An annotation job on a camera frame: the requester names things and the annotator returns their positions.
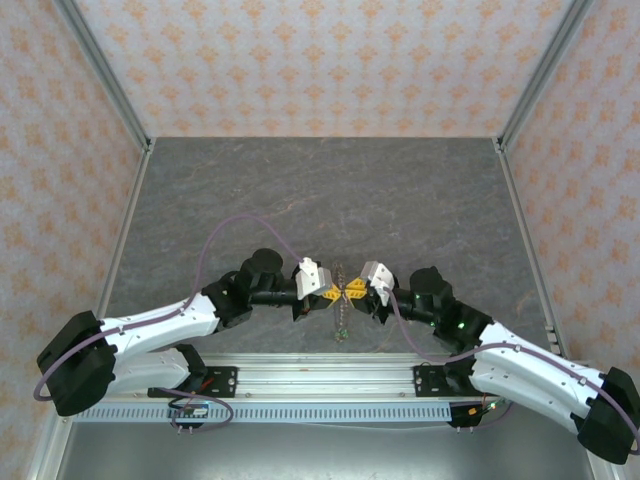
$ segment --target wire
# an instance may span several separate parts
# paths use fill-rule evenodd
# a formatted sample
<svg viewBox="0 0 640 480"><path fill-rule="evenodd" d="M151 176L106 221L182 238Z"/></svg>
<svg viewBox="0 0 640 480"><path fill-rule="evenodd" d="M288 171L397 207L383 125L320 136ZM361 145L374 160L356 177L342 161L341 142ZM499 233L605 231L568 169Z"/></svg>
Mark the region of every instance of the wire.
<svg viewBox="0 0 640 480"><path fill-rule="evenodd" d="M402 318L402 315L400 315L400 309L398 308L398 301L396 300L396 297L393 294L393 291L390 288L385 288L385 291L389 293L389 298L391 299L391 306L393 308L393 313L398 318L398 325L400 325L400 330L402 331L402 335L404 335L405 340L418 355L420 355L422 358L424 358L428 362L432 362L438 365L444 365L446 363L452 363L452 362L458 362L460 360L464 360L465 358L469 358L475 355L476 353L484 352L485 350L492 350L494 348L517 349L523 353L531 355L532 357L535 357L539 360L542 360L543 362L548 363L549 365L556 367L561 372L569 375L571 378L575 380L578 380L580 383L587 385L589 388L591 388L592 390L600 394L600 396L602 396L602 398L604 398L609 403L609 405L613 407L613 409L618 413L618 415L622 417L624 422L627 424L627 426L631 430L631 433L633 434L634 438L636 439L636 445L637 445L636 449L630 450L629 454L635 455L635 456L640 455L640 432L638 432L638 429L633 424L633 421L631 420L629 415L627 415L627 412L624 411L624 409L620 406L620 404L616 402L616 400L611 395L609 395L606 391L604 391L602 388L600 388L598 385L596 385L589 379L582 377L581 375L577 374L570 368L565 367L561 363L556 362L555 360L552 360L550 358L547 358L545 355L543 355L540 352L524 347L522 345L516 345L515 343L487 343L485 345L481 345L477 348L474 348L473 350L469 350L468 352L461 353L460 355L453 355L451 357L448 357L446 361L443 362L440 357L428 355L427 353L422 351L422 349L418 347L418 345L416 345L416 343L411 338L411 335L409 334L409 330L407 329L407 325L406 325L407 321L404 318Z"/></svg>
<svg viewBox="0 0 640 480"><path fill-rule="evenodd" d="M208 397L206 395L199 395L197 393L181 392L180 390L173 390L171 388L159 388L158 390L162 390L163 392L169 393L171 395L181 396L181 397L185 397L185 398L189 399L189 401L187 403L185 403L182 406L182 408L174 411L173 415L171 416L171 426L173 428L175 428L176 430L178 430L178 432L180 432L182 430L182 427L176 423L176 417L180 414L180 412L183 412L185 410L185 408L187 408L187 406L189 405L191 400L194 400L194 399L206 400L207 402L215 402L218 405L222 405L229 412L229 417L226 418L225 420L223 420L220 423L214 423L213 425L207 425L206 427L203 426L203 427L197 428L195 430L189 429L189 431L191 433L208 432L208 431L211 431L211 430L216 430L218 428L226 427L227 425L229 425L229 423L231 423L231 420L233 420L233 417L234 417L233 408L231 407L231 405L229 405L224 400L220 400L219 398L214 398L214 397Z"/></svg>
<svg viewBox="0 0 640 480"><path fill-rule="evenodd" d="M121 332L124 332L124 331L127 331L127 330L134 330L136 328L147 327L149 325L155 325L156 323L164 322L165 320L168 320L168 319L172 318L173 316L179 314L182 310L188 308L189 305L191 305L191 303L195 299L195 297L198 294L198 292L200 291L200 288L201 288L200 287L200 281L201 281L201 278L202 278L202 271L204 270L205 258L207 256L208 251L209 251L209 246L211 245L213 240L216 238L218 233L224 227L226 227L227 225L229 225L232 222L236 222L238 220L244 220L244 219L250 219L250 220L254 220L254 221L260 223L263 227L265 227L267 230L269 230L273 234L274 237L276 237L278 242L280 242L280 245L282 245L284 247L284 249L287 250L287 252L289 252L291 254L291 256L298 263L300 263L302 261L302 258L291 248L291 246L289 246L289 244L286 242L286 240L266 220L263 220L260 217L256 217L255 215L251 215L251 214L248 214L248 213L243 213L243 214L240 214L240 215L234 215L233 217L229 217L226 220L223 220L222 222L220 222L216 226L216 228L213 230L213 232L211 232L211 235L209 235L209 238L207 238L207 241L205 242L204 246L202 247L202 250L200 251L200 256L198 257L198 263L197 263L197 266L196 266L196 278L195 278L195 280L193 282L193 288L191 290L191 293L189 294L189 298L187 298L186 302L184 303L184 305L182 307L180 307L180 308L178 308L176 310L173 310L172 312L169 312L169 313L167 313L165 315L161 315L159 317L150 318L148 320L143 320L143 321L137 322L137 323L126 324L126 325L123 325L121 327L110 328L109 330L105 330L104 332L97 333L97 334L87 338L86 340L83 340L79 344L77 344L74 347L70 348L63 355L61 355L60 358L58 358L55 362L53 362L53 364L51 364L51 366L47 369L47 371L44 372L44 374L42 375L42 377L40 378L40 380L36 384L36 387L33 390L33 398L36 399L39 402L47 402L47 401L52 400L52 397L50 395L49 396L42 395L42 388L45 386L45 384L47 383L49 378L51 378L51 375L53 375L56 372L56 370L58 370L58 368L60 368L60 366L64 362L69 360L69 358L74 356L80 350L88 347L89 345L92 345L93 343L97 342L98 340L102 340L103 338L108 337L109 335L114 335L116 333L121 333Z"/></svg>
<svg viewBox="0 0 640 480"><path fill-rule="evenodd" d="M513 402L510 402L509 405L507 405L507 408L505 409L504 413L500 415L498 418L496 418L495 420L492 420L488 423L481 423L477 427L471 427L468 430L471 433L473 433L476 430L484 430L485 428L495 427L496 425L504 422L507 418L511 416L511 414L513 413L513 405L514 405Z"/></svg>
<svg viewBox="0 0 640 480"><path fill-rule="evenodd" d="M193 392L193 393L202 393L204 392L204 389L207 388L209 385L211 385L213 383L214 378L211 377L208 380L205 380L202 385L200 385L200 388L198 389L197 392ZM189 401L187 403L185 403L184 405L176 405L176 403L178 403L180 400L183 400L183 397L176 397L173 400L171 400L169 402L169 408L176 408L179 409L180 407L186 407L187 405L189 405L189 403L191 403L191 398L189 399Z"/></svg>

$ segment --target black end cap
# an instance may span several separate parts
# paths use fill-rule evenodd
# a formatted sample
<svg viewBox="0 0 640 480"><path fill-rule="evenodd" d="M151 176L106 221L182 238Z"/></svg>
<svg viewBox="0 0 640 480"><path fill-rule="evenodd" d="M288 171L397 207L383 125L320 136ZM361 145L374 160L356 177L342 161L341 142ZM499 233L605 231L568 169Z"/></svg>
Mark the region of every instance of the black end cap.
<svg viewBox="0 0 640 480"><path fill-rule="evenodd" d="M72 317L38 355L40 371L44 374L75 345L100 333L100 327L93 312L82 312ZM76 415L98 403L113 380L115 363L114 349L103 338L60 365L47 381L58 415Z"/></svg>
<svg viewBox="0 0 640 480"><path fill-rule="evenodd" d="M602 389L620 404L637 430L640 427L640 396L631 377L612 367ZM584 448L608 462L626 463L634 435L620 414L601 395L592 402L584 420L576 416L573 418L578 428L578 440Z"/></svg>

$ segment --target metal frame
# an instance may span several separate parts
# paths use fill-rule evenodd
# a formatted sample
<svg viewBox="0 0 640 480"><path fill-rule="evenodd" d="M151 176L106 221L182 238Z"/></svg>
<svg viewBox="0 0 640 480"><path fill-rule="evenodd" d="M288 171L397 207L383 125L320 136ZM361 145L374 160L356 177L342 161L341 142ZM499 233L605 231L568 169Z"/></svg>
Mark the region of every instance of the metal frame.
<svg viewBox="0 0 640 480"><path fill-rule="evenodd" d="M509 145L515 143L520 129L533 110L533 106L544 90L562 55L567 50L571 39L582 25L582 20L592 3L593 0L574 0L569 10L567 10L562 22L560 22L560 28L558 28L553 40L551 40L547 50L542 55L540 63L536 67L529 84L507 122L504 133L499 139L503 151L508 151Z"/></svg>
<svg viewBox="0 0 640 480"><path fill-rule="evenodd" d="M529 257L533 279L536 283L536 288L538 289L538 296L540 297L540 303L542 304L542 311L544 312L547 325L555 332L558 347L560 349L559 353L563 354L564 356L569 356L567 342L558 323L556 307L553 303L551 295L549 295L547 282L545 281L545 276L538 261L529 228L527 227L524 209L522 208L522 203L520 202L520 197L518 196L518 190L516 188L515 181L513 180L513 175L511 174L511 167L509 166L507 153L501 148L499 139L493 139L493 144L500 159L500 165L502 166L502 172L504 173L505 181L507 182L509 196L511 197L513 210L515 211L516 219L518 220L518 226L520 227L520 234L522 235L524 248L527 251L527 257Z"/></svg>
<svg viewBox="0 0 640 480"><path fill-rule="evenodd" d="M109 298L111 298L113 284L116 281L116 274L118 273L118 266L120 265L120 259L122 258L124 244L127 240L127 235L129 234L131 220L133 219L133 212L136 209L136 203L138 203L140 189L142 188L142 182L144 180L144 175L147 171L147 165L149 165L149 159L153 153L154 146L155 139L152 139L149 141L149 145L143 149L140 161L138 162L138 170L136 172L131 191L129 192L127 206L122 214L122 220L120 221L120 228L118 230L120 233L118 234L118 239L116 240L116 245L114 247L113 254L111 255L109 271L105 277L102 293L98 300L98 306L96 308L96 316L98 318L103 318L107 313L107 305L109 304Z"/></svg>
<svg viewBox="0 0 640 480"><path fill-rule="evenodd" d="M118 78L111 70L107 57L102 52L93 33L91 33L89 25L84 19L75 0L53 1L57 5L60 14L67 21L69 28L75 35L76 40L78 40L82 51L85 53L87 60L107 91L120 117L122 117L131 138L133 138L140 148L146 148L149 145L149 136L145 133L140 119L131 106L131 102L129 102Z"/></svg>
<svg viewBox="0 0 640 480"><path fill-rule="evenodd" d="M123 214L120 234L116 242L113 259L107 273L104 288L98 301L97 313L104 316L115 281L118 265L140 193L154 142L146 135L131 103L127 99L117 77L109 67L107 59L98 46L74 0L53 0L69 27L78 39L87 59L103 83L105 89L127 129L143 149L142 157L127 208ZM494 139L496 153L505 175L509 194L514 205L516 218L531 263L535 283L540 296L545 319L554 329L562 353L566 353L566 342L560 326L557 324L555 306L548 294L544 274L536 257L524 211L520 203L517 188L509 167L508 146L515 139L526 122L533 106L551 77L563 53L578 30L581 22L593 3L593 0L574 0L551 44L545 51L534 75L521 96L505 131L499 139ZM421 359L412 354L352 354L352 355L296 355L296 354L229 354L204 358L208 365L235 365L242 367L243 375L237 388L237 401L240 403L296 403L310 402L352 402L380 403L398 402L409 405L415 402L411 368ZM133 393L113 396L107 401L125 401L131 405L143 405L149 402L146 395ZM451 398L434 398L434 401L446 402ZM53 408L43 428L35 457L27 478L30 480L56 478L64 450L71 433L73 419L60 418ZM617 466L605 462L588 453L594 478L596 480L625 480L633 478L631 467Z"/></svg>
<svg viewBox="0 0 640 480"><path fill-rule="evenodd" d="M49 409L27 480L53 480L58 476L72 423L68 418L60 418L53 407Z"/></svg>

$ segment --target gray marble floor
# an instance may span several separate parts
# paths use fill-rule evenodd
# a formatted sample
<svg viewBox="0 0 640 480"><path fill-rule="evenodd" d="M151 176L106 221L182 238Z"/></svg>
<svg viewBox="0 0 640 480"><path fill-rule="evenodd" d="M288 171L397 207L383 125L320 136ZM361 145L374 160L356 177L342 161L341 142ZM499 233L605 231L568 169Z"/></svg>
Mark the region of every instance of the gray marble floor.
<svg viewBox="0 0 640 480"><path fill-rule="evenodd" d="M108 314L136 313L188 295L199 250L238 213L271 222L304 256L341 262L354 278L367 260L408 285L436 265L456 296L545 346L544 319L499 160L489 139L161 138L150 159ZM285 257L251 221L214 244L205 282L260 247ZM350 313L334 339L332 311L294 324L288 309L256 307L249 322L192 343L201 352L406 352L386 326ZM431 329L417 342L442 352Z"/></svg>

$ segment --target orange patterned wall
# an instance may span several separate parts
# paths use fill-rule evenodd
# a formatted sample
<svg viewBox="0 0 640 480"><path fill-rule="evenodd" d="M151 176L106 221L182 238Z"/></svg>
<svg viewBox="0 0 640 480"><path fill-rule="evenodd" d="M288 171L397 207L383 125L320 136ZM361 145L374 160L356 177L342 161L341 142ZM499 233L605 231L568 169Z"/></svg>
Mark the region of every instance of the orange patterned wall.
<svg viewBox="0 0 640 480"><path fill-rule="evenodd" d="M640 9L602 0L510 162L571 353L640 380Z"/></svg>
<svg viewBox="0 0 640 480"><path fill-rule="evenodd" d="M51 0L4 0L0 31L0 477L18 479L36 356L95 307L140 153Z"/></svg>
<svg viewBox="0 0 640 480"><path fill-rule="evenodd" d="M570 0L79 0L152 136L494 136Z"/></svg>

